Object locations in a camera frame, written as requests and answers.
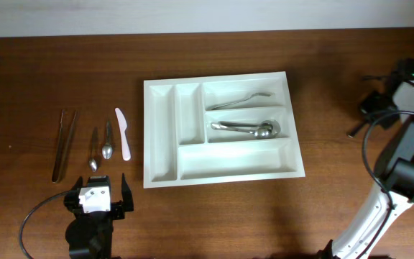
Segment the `steel fork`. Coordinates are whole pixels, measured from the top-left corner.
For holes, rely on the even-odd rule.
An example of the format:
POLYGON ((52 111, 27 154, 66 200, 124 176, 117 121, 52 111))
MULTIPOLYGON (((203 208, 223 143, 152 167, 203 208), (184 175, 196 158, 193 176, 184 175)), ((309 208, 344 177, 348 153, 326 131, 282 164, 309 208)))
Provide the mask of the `steel fork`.
POLYGON ((234 105, 234 104, 239 104, 239 103, 248 101, 248 100, 250 100, 250 99, 252 99, 256 96, 271 97, 273 95, 274 95, 274 93, 271 93, 271 92, 257 92, 257 93, 253 93, 250 96, 248 96, 246 98, 243 98, 243 99, 240 99, 240 100, 230 101, 230 102, 227 102, 227 103, 224 103, 224 104, 218 104, 218 105, 212 106, 209 110, 217 110, 217 109, 220 109, 220 108, 225 107, 225 106, 231 106, 231 105, 234 105))
POLYGON ((368 121, 361 121, 360 123, 356 124, 352 129, 350 129, 347 133, 346 136, 353 138, 355 137, 358 132, 368 123, 368 121))

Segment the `steel kitchen tongs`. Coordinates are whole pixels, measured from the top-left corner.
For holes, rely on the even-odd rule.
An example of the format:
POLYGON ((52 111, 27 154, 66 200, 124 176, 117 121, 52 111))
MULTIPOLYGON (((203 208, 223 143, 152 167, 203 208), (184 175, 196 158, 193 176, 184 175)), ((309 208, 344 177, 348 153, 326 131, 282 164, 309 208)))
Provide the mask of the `steel kitchen tongs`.
POLYGON ((70 144, 75 133, 75 123, 77 117, 77 111, 74 111, 73 119, 69 125, 68 132, 65 133, 65 127, 63 125, 65 111, 61 111, 60 115, 60 127, 57 138, 57 150, 55 154, 55 163, 52 170, 51 182, 59 183, 62 181, 66 171, 66 164, 68 154, 70 151, 70 144))

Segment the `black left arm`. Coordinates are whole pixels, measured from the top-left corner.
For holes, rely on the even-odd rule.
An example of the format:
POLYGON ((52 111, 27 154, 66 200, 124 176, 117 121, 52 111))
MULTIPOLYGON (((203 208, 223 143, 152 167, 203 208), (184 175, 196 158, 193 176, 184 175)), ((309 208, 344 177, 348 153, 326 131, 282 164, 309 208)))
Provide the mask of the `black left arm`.
POLYGON ((65 231, 71 258, 110 258, 113 222, 134 210, 132 191, 121 176, 122 200, 111 201, 108 176, 91 176, 86 184, 79 178, 65 195, 63 204, 75 219, 65 231))

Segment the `small steel teaspoon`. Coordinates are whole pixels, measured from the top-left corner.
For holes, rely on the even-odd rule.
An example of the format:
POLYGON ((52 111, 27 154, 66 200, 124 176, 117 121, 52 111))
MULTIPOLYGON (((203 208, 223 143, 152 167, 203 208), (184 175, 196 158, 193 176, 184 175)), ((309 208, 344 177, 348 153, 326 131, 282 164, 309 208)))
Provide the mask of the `small steel teaspoon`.
POLYGON ((93 172, 96 172, 98 170, 98 162, 96 160, 97 144, 98 144, 98 128, 94 127, 92 135, 91 135, 90 145, 89 145, 90 152, 89 152, 89 160, 88 160, 88 165, 93 172))

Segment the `large steel spoon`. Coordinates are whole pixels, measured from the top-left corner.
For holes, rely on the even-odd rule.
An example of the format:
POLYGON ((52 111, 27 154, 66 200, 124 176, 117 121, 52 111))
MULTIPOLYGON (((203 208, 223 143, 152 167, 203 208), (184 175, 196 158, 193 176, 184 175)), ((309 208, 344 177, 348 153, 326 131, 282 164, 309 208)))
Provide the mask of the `large steel spoon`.
POLYGON ((211 128, 213 130, 223 130, 251 134, 255 139, 258 140, 274 138, 279 134, 279 132, 276 129, 267 129, 262 127, 227 127, 219 124, 219 122, 212 122, 211 128))
POLYGON ((219 124, 227 127, 262 127, 267 128, 271 130, 277 130, 278 127, 275 126, 273 123, 269 122, 263 122, 261 124, 252 124, 252 123, 240 123, 240 122, 226 122, 226 121, 220 121, 219 124))

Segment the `white plastic knife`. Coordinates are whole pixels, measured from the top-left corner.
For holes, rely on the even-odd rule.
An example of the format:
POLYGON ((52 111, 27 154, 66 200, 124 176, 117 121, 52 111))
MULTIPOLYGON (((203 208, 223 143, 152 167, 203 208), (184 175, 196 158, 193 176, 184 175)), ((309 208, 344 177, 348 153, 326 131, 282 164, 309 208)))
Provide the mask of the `white plastic knife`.
POLYGON ((121 154, 124 161, 129 161, 131 159, 131 153, 129 149, 129 144, 127 142, 126 129, 127 121, 124 117, 124 114, 120 108, 115 108, 116 118, 118 120, 119 132, 121 135, 121 154))

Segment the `white plastic cutlery tray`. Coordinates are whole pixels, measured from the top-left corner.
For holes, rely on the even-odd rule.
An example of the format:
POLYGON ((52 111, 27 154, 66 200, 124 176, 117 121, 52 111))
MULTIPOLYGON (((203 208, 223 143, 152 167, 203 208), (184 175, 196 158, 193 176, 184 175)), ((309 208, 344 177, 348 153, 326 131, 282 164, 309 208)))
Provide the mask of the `white plastic cutlery tray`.
POLYGON ((284 71, 144 82, 144 187, 305 175, 284 71), (274 93, 209 110, 257 92, 274 93), (215 130, 212 122, 273 123, 279 134, 215 130))

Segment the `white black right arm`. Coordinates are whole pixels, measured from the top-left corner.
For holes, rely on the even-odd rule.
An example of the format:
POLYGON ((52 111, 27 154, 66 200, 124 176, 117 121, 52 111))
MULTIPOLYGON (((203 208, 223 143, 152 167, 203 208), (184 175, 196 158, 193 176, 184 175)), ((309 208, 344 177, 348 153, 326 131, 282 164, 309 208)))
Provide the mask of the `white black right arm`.
POLYGON ((354 137, 366 127, 362 161, 374 181, 367 200, 349 227, 330 240, 317 258, 370 258, 371 251, 392 223, 414 205, 414 59, 398 60, 387 76, 378 76, 385 88, 373 91, 359 104, 364 120, 350 132, 354 137), (367 143, 376 126, 402 126, 374 165, 367 159, 367 143))

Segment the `steel teaspoon wide handle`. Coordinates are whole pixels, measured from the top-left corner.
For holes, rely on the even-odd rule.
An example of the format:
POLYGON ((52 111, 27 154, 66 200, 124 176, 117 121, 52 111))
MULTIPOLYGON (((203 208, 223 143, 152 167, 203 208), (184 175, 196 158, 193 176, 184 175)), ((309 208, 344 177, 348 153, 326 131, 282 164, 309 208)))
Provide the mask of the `steel teaspoon wide handle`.
POLYGON ((110 121, 106 122, 105 138, 106 138, 106 141, 103 144, 101 153, 105 160, 109 160, 114 152, 114 149, 111 145, 111 123, 110 121))

